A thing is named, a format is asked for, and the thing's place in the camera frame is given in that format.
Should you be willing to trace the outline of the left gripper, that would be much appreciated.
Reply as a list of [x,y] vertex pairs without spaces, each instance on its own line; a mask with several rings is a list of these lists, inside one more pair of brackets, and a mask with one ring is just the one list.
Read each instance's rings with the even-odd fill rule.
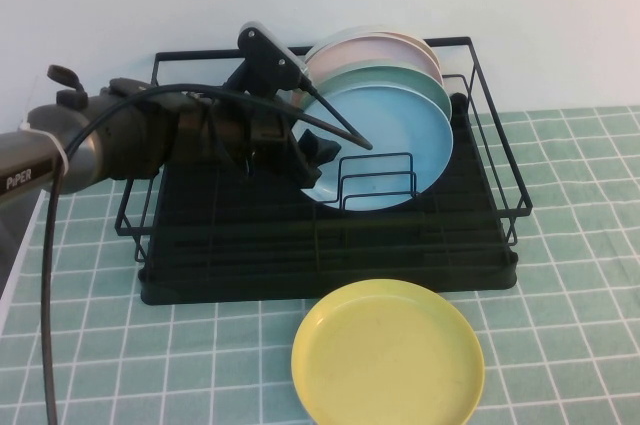
[[316,166],[332,162],[341,151],[339,143],[310,129],[297,143],[291,120],[272,109],[184,93],[174,110],[176,164],[216,164],[242,177],[264,170],[299,189],[312,189],[321,176]]

